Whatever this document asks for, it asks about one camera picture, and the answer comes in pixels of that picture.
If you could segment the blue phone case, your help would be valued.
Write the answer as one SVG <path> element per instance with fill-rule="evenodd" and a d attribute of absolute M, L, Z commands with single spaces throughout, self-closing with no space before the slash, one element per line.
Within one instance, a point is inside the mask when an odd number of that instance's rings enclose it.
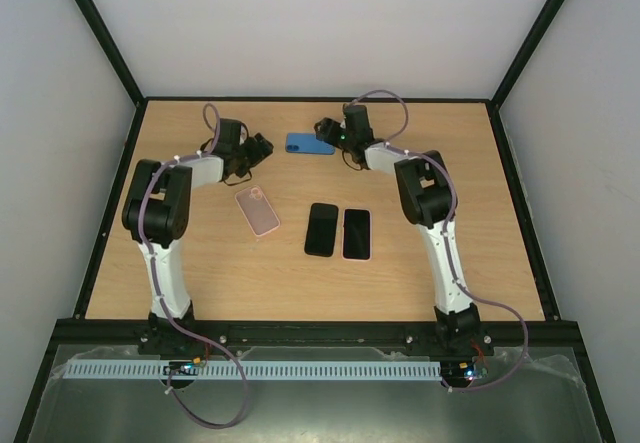
<path fill-rule="evenodd" d="M 285 140 L 285 150 L 288 153 L 307 155 L 333 155 L 335 148 L 320 141 L 313 133 L 288 133 Z"/>

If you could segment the pink translucent phone case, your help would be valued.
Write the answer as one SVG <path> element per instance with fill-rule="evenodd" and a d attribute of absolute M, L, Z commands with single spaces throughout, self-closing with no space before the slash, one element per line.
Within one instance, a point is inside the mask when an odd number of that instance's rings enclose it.
<path fill-rule="evenodd" d="M 259 186 L 245 188 L 234 195 L 235 201 L 256 237 L 280 227 L 280 220 Z"/>

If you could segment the black phone case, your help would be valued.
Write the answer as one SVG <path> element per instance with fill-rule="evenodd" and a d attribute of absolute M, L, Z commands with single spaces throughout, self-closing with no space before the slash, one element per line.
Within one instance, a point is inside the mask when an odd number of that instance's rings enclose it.
<path fill-rule="evenodd" d="M 313 203 L 310 207 L 304 252 L 331 257 L 334 252 L 339 209 L 334 204 Z"/>

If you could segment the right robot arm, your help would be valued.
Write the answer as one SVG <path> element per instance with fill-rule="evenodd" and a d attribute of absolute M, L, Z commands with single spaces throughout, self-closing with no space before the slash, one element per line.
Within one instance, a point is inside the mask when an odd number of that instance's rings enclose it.
<path fill-rule="evenodd" d="M 364 105 L 343 107 L 343 120 L 323 118 L 315 136 L 360 168 L 392 174 L 406 220 L 424 241 L 434 283 L 438 347 L 455 355 L 481 332 L 479 310 L 465 281 L 455 232 L 457 192 L 439 152 L 402 150 L 374 136 Z"/>

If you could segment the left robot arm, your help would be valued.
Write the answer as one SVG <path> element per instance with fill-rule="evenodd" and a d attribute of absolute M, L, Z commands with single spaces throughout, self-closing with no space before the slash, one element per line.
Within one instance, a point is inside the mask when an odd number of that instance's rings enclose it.
<path fill-rule="evenodd" d="M 122 224 L 142 253 L 151 287 L 149 315 L 154 329 L 168 328 L 196 341 L 212 341 L 193 329 L 194 311 L 182 265 L 192 191 L 249 176 L 272 155 L 273 144 L 246 125 L 221 119 L 213 137 L 195 152 L 165 162 L 141 159 L 135 166 L 125 199 Z"/>

